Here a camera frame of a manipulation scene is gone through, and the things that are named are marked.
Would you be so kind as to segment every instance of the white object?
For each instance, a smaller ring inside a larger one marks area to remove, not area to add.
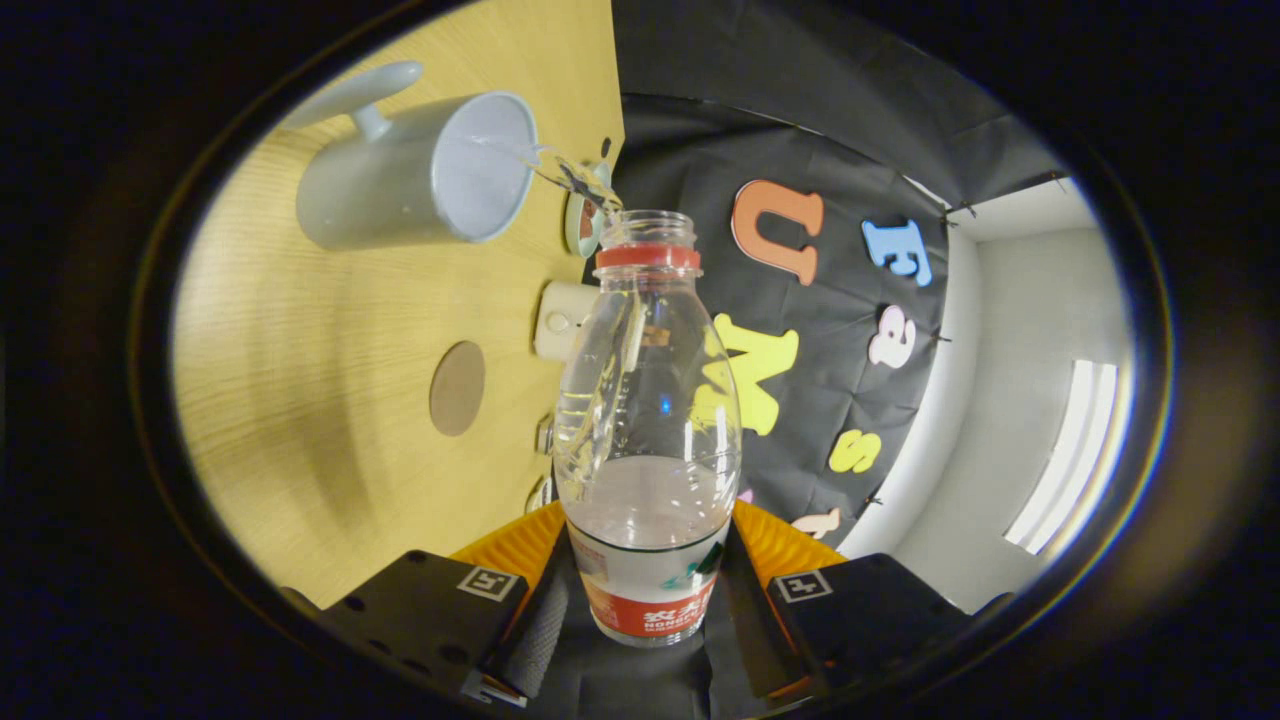
[[[553,282],[543,291],[534,329],[534,352],[564,363],[573,354],[579,328],[591,314],[600,290],[589,284]]]
[[[840,527],[840,509],[832,507],[826,515],[805,515],[791,523],[791,527],[812,534],[813,539],[822,539],[822,536]]]
[[[321,150],[298,184],[298,223],[330,250],[461,240],[486,242],[520,213],[534,172],[509,149],[531,147],[529,105],[485,92],[384,118],[372,105],[412,85],[419,63],[394,63],[325,90],[283,127],[349,114],[360,133]]]
[[[914,347],[915,322],[908,320],[897,305],[890,305],[881,315],[879,332],[867,347],[867,359],[872,365],[883,363],[896,369],[906,364]]]

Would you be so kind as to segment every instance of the round wooden disc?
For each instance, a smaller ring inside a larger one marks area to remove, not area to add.
[[[431,378],[431,421],[447,436],[467,432],[484,397],[484,352],[463,341],[449,348]]]

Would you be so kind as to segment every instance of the black cloth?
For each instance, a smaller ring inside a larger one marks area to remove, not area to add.
[[[987,91],[827,0],[614,0],[613,28],[622,92],[708,100],[813,129],[952,206],[1064,174]]]
[[[627,142],[613,186],[628,208],[678,210],[694,219],[705,272],[698,295],[708,311],[728,314],[735,325],[755,332],[800,334],[794,366],[760,383],[780,413],[768,434],[744,432],[741,489],[787,521],[838,507],[838,528],[820,538],[835,547],[893,465],[928,382],[947,284],[942,208],[884,165],[783,123],[650,96],[626,96],[623,111]],[[778,215],[765,213],[759,220],[762,234],[773,242],[817,247],[812,286],[751,259],[735,243],[735,197],[755,179],[822,197],[824,220],[817,237]],[[918,287],[913,277],[877,266],[863,240],[863,220],[878,227],[914,220],[932,283]],[[900,306],[918,328],[911,357],[897,369],[872,365],[867,357],[890,305]],[[876,433],[883,442],[864,473],[828,466],[837,437],[849,429]]]

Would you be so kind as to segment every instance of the table surface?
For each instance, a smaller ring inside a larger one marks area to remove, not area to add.
[[[539,138],[609,161],[622,109],[608,0],[485,0],[425,24],[349,77],[419,60],[388,115],[442,97],[524,96]],[[173,380],[210,502],[273,582],[325,607],[411,548],[447,555],[524,512],[550,462],[535,428],[562,365],[532,352],[539,295],[577,282],[566,193],[535,182],[515,224],[485,245],[352,252],[308,241],[302,172],[348,137],[348,118],[275,129],[244,158],[195,238],[175,310]],[[436,364],[471,341],[485,359],[475,424],[431,423]]]

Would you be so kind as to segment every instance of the water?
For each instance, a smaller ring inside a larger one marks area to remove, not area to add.
[[[677,547],[724,524],[728,515],[721,496],[732,492],[731,484],[732,478],[698,462],[632,455],[600,465],[586,480],[582,502],[566,505],[564,511],[585,533],[611,544]]]
[[[563,152],[550,145],[524,145],[506,137],[472,136],[468,138],[476,145],[493,149],[504,155],[517,158],[529,165],[538,177],[550,181],[570,192],[576,192],[604,211],[605,222],[609,223],[623,210],[622,199],[613,188],[600,182],[590,168],[576,160],[570,160]]]

